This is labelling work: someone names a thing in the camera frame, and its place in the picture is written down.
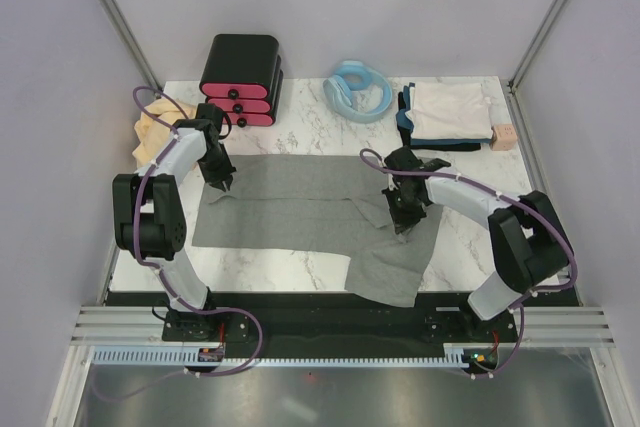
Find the yellow t shirt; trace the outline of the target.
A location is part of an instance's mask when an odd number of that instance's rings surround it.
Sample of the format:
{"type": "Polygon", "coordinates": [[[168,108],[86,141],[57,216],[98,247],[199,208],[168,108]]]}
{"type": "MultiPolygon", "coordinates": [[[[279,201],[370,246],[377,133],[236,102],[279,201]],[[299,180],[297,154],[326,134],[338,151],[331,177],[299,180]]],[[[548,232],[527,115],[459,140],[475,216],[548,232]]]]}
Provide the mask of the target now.
{"type": "Polygon", "coordinates": [[[139,145],[133,150],[132,155],[138,167],[144,166],[158,155],[168,141],[170,129],[161,122],[172,126],[177,120],[184,118],[180,110],[166,99],[155,100],[146,110],[151,116],[141,113],[140,119],[134,125],[139,145]]]}

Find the grey t shirt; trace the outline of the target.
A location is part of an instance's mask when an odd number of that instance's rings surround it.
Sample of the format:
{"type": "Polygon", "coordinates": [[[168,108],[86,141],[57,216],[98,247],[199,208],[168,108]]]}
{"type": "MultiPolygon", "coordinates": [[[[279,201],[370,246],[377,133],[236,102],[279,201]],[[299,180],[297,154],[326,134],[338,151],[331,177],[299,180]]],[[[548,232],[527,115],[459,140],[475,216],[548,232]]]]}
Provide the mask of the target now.
{"type": "Polygon", "coordinates": [[[352,156],[238,155],[231,188],[203,189],[197,247],[285,249],[349,257],[347,291],[411,308],[438,236],[443,209],[395,231],[384,174],[352,156]]]}

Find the black pink drawer box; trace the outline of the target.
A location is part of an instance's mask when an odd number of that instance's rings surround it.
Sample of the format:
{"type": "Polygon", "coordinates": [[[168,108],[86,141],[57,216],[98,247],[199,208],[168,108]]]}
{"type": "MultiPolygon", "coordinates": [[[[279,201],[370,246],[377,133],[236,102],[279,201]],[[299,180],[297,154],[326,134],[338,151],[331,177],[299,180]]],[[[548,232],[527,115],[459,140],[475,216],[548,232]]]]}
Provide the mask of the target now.
{"type": "Polygon", "coordinates": [[[279,41],[271,35],[216,35],[200,92],[240,128],[272,126],[284,78],[279,49],[279,41]]]}

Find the light blue headphones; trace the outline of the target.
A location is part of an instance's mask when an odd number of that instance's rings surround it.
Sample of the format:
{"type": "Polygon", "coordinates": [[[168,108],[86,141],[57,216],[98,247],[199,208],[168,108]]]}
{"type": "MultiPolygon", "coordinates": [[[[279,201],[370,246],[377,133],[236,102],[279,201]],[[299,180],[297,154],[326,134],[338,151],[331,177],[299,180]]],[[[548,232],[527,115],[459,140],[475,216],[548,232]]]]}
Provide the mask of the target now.
{"type": "Polygon", "coordinates": [[[341,62],[332,75],[323,81],[322,89],[327,105],[333,112],[358,124],[381,120],[393,97],[392,87],[381,73],[355,60],[341,62]],[[357,96],[373,87],[381,91],[380,103],[364,111],[357,106],[357,96]]]}

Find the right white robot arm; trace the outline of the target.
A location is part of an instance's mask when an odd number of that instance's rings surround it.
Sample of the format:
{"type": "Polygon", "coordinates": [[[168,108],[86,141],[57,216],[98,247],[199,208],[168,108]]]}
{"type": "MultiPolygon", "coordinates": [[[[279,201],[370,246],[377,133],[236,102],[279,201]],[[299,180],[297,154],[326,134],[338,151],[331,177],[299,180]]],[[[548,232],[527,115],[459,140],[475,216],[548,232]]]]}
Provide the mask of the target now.
{"type": "Polygon", "coordinates": [[[427,217],[432,206],[449,208],[485,228],[494,272],[469,294],[458,315],[458,328],[467,339],[483,339],[494,318],[532,296],[539,285],[575,257],[546,194],[534,190],[509,196],[468,178],[447,161],[423,161],[408,147],[379,161],[389,176],[385,195],[394,229],[403,235],[427,217]]]}

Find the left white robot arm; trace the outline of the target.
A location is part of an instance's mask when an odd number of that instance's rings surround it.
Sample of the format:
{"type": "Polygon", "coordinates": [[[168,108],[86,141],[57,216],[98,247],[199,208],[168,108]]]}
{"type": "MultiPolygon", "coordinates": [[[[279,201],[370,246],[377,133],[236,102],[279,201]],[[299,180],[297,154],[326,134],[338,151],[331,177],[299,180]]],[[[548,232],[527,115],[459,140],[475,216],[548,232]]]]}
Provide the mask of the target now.
{"type": "Polygon", "coordinates": [[[201,103],[193,119],[180,119],[156,158],[133,174],[119,174],[112,184],[117,246],[130,252],[158,277],[168,296],[162,339],[210,342],[223,338],[225,319],[213,311],[209,288],[196,274],[184,248],[187,222],[179,185],[193,165],[205,182],[222,192],[233,174],[225,146],[229,115],[214,104],[201,103]]]}

